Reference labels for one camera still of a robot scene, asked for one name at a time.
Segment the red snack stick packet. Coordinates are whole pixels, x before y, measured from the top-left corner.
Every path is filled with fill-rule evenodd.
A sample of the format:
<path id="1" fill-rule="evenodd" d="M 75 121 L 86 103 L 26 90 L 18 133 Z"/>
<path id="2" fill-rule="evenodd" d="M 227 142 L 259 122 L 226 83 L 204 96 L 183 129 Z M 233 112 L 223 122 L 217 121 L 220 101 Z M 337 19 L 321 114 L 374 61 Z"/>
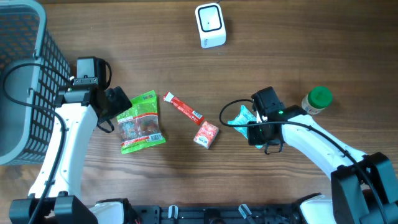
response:
<path id="1" fill-rule="evenodd" d="M 180 100 L 179 98 L 174 96 L 171 92 L 168 91 L 164 95 L 163 99 L 164 99 L 164 101 L 174 105 L 174 107 L 176 107 L 176 109 L 178 109 L 184 115 L 189 117 L 196 125 L 199 126 L 203 122 L 204 117 L 199 112 L 195 111 L 193 108 L 191 108 L 190 106 L 185 104 L 182 100 Z"/>

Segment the green gummy candy bag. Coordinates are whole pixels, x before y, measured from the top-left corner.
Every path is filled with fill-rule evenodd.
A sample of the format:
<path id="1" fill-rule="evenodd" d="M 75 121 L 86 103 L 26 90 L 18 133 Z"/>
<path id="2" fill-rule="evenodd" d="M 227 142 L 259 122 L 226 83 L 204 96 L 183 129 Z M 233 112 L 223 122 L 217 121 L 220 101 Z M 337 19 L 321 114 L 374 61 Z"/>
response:
<path id="1" fill-rule="evenodd" d="M 132 106 L 117 116 L 121 154 L 129 154 L 166 142 L 160 127 L 154 90 L 130 99 Z"/>

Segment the red small carton box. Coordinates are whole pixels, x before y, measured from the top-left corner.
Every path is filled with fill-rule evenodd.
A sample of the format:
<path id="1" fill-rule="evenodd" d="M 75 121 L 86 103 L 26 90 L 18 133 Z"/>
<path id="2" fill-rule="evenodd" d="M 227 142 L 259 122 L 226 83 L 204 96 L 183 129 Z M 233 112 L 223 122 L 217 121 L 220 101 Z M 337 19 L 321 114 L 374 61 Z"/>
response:
<path id="1" fill-rule="evenodd" d="M 219 128 L 215 125 L 205 121 L 199 128 L 193 141 L 206 149 L 209 149 L 212 142 L 215 140 Z"/>

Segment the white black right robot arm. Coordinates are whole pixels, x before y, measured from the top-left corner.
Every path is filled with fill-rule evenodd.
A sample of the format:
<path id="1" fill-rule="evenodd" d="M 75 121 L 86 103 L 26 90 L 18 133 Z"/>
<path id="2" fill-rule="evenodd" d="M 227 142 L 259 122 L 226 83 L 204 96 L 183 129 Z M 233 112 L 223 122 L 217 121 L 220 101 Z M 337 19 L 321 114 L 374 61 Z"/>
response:
<path id="1" fill-rule="evenodd" d="M 300 202 L 306 223 L 397 223 L 397 177 L 386 155 L 348 146 L 301 107 L 286 108 L 272 87 L 251 101 L 257 120 L 248 123 L 250 145 L 288 144 L 330 179 L 331 198 L 319 194 Z"/>

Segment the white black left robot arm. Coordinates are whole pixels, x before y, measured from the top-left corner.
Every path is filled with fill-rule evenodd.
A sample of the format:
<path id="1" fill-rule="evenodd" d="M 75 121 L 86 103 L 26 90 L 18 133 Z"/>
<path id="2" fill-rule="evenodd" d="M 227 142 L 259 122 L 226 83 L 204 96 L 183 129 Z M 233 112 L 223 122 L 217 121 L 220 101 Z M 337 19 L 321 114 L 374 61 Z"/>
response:
<path id="1" fill-rule="evenodd" d="M 54 108 L 30 105 L 54 115 L 54 125 L 40 174 L 26 199 L 13 200 L 12 223 L 134 223 L 128 199 L 102 200 L 88 208 L 80 199 L 81 175 L 90 137 L 101 123 L 132 104 L 121 87 L 110 88 L 110 64 L 98 57 L 77 60 L 77 73 L 61 86 Z"/>

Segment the green lid spread jar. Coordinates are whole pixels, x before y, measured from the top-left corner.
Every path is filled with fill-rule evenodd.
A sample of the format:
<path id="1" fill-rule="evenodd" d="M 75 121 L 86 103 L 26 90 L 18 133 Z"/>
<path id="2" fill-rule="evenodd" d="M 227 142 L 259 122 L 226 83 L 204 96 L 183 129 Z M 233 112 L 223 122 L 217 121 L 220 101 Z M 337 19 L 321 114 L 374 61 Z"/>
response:
<path id="1" fill-rule="evenodd" d="M 320 113 L 329 107 L 333 101 L 331 91 L 324 86 L 312 89 L 302 100 L 302 108 L 311 115 Z"/>

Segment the teal wipes packet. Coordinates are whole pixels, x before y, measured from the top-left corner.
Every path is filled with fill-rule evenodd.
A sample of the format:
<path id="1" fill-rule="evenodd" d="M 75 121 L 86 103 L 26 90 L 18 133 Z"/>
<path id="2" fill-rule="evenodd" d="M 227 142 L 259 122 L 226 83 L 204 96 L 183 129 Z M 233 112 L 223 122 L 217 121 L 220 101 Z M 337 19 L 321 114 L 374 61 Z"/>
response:
<path id="1" fill-rule="evenodd" d="M 233 120 L 229 120 L 227 123 L 230 125 L 244 125 L 250 121 L 256 121 L 256 117 L 244 106 L 241 105 L 241 109 L 237 117 Z M 241 133 L 246 139 L 248 139 L 247 127 L 234 127 L 239 133 Z"/>

